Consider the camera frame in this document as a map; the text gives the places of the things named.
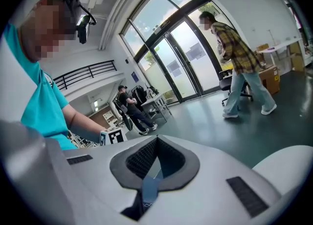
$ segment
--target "white sneaker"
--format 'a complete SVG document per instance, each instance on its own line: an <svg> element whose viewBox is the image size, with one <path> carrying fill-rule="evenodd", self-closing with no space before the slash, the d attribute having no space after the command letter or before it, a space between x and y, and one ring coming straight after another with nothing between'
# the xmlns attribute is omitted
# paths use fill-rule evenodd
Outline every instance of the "white sneaker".
<svg viewBox="0 0 313 225"><path fill-rule="evenodd" d="M146 132L141 132L141 133L142 133L142 135L147 135L148 132L149 132L149 129L146 129Z"/></svg>
<svg viewBox="0 0 313 225"><path fill-rule="evenodd" d="M157 124L153 125L152 127L152 131L156 130L157 129Z"/></svg>
<svg viewBox="0 0 313 225"><path fill-rule="evenodd" d="M270 111L265 111L262 109L261 114L268 115L268 114L272 113L276 108L277 108L277 105L275 104L274 107Z"/></svg>
<svg viewBox="0 0 313 225"><path fill-rule="evenodd" d="M237 117L238 117L238 114L230 115L230 114L224 113L224 114L223 114L223 117L224 117L224 118L237 118Z"/></svg>

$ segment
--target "man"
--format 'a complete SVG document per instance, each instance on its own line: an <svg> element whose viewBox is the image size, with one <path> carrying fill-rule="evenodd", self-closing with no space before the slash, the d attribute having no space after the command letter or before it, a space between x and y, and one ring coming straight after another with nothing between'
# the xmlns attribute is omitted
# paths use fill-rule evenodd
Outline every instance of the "man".
<svg viewBox="0 0 313 225"><path fill-rule="evenodd" d="M62 150L76 148L67 139L68 129L94 142L105 129L71 107L38 63L64 40L74 38L79 5L79 0L40 0L20 27L8 24L3 32L15 58L37 85L21 122L56 139Z"/></svg>
<svg viewBox="0 0 313 225"><path fill-rule="evenodd" d="M125 107L127 107L127 114L129 115L130 119L136 125L136 127L142 132L143 135L147 135L149 129L145 129L138 120L145 123L148 127L152 128L152 130L157 129L157 124L153 124L150 120L148 120L142 112L138 108L136 108L135 104L137 104L136 98L128 96L126 94L126 89L124 86L118 86L118 96L117 100L120 101Z"/></svg>
<svg viewBox="0 0 313 225"><path fill-rule="evenodd" d="M209 12L202 12L199 16L204 29L211 29L218 41L222 44L221 63L231 59L233 63L233 73L228 97L223 117L238 117L237 106L244 82L247 81L253 93L262 103L261 114L272 113L277 105L268 90L262 85L258 72L261 69L260 63L252 50L244 43L238 33L228 25L215 20L214 15Z"/></svg>

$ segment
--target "gray floor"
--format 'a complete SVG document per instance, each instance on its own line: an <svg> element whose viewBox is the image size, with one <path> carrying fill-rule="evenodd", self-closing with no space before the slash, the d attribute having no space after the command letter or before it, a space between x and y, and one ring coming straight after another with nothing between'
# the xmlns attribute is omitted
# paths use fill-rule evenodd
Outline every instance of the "gray floor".
<svg viewBox="0 0 313 225"><path fill-rule="evenodd" d="M261 115L257 99L242 98L239 118L225 120L221 100L226 97L226 92L219 91L173 106L173 116L167 123L157 119L159 128L150 134L218 148L249 167L285 147L313 146L313 78L297 72L283 75L280 91L273 96L278 107L268 116ZM140 135L132 130L126 136Z"/></svg>

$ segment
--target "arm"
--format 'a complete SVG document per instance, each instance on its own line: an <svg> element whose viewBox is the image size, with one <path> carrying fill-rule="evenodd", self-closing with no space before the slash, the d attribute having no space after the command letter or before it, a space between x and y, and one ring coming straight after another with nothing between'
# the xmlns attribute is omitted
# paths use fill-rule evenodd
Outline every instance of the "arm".
<svg viewBox="0 0 313 225"><path fill-rule="evenodd" d="M136 104L137 103L136 100L131 100L130 98L127 98L126 101L128 104Z"/></svg>
<svg viewBox="0 0 313 225"><path fill-rule="evenodd" d="M227 30L216 30L212 27L212 33L216 35L218 41L222 44L223 51L221 60L222 63L229 61L232 58L233 53L233 40L231 35L227 32Z"/></svg>
<svg viewBox="0 0 313 225"><path fill-rule="evenodd" d="M70 104L62 108L67 128L87 140L99 143L100 132L106 128L77 112Z"/></svg>

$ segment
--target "black metal railing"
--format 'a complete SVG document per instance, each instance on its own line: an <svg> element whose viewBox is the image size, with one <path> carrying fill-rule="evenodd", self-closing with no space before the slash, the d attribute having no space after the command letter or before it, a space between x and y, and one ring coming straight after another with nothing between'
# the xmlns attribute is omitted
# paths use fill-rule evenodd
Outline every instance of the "black metal railing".
<svg viewBox="0 0 313 225"><path fill-rule="evenodd" d="M55 84L58 86L59 90L66 89L79 81L94 78L98 74L103 74L108 71L116 71L116 67L114 65L114 60L109 60L106 62L95 63L89 66L81 67L75 69L71 72L65 73L59 77L54 78Z"/></svg>

